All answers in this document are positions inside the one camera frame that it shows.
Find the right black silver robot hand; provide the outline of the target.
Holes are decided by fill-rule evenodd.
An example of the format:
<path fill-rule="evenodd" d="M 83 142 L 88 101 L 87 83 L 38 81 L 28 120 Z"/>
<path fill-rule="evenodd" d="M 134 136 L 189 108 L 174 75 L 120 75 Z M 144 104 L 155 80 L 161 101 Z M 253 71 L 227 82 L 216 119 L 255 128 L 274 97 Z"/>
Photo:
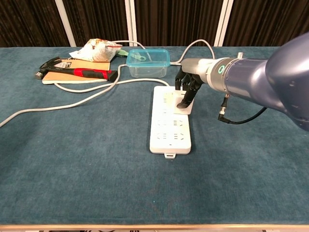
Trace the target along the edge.
<path fill-rule="evenodd" d="M 207 71 L 212 66 L 214 59 L 210 58 L 186 58 L 181 62 L 180 69 L 175 77 L 175 89 L 180 90 L 181 84 L 185 88 L 185 95 L 177 108 L 185 109 L 193 101 L 202 84 L 207 83 Z"/>

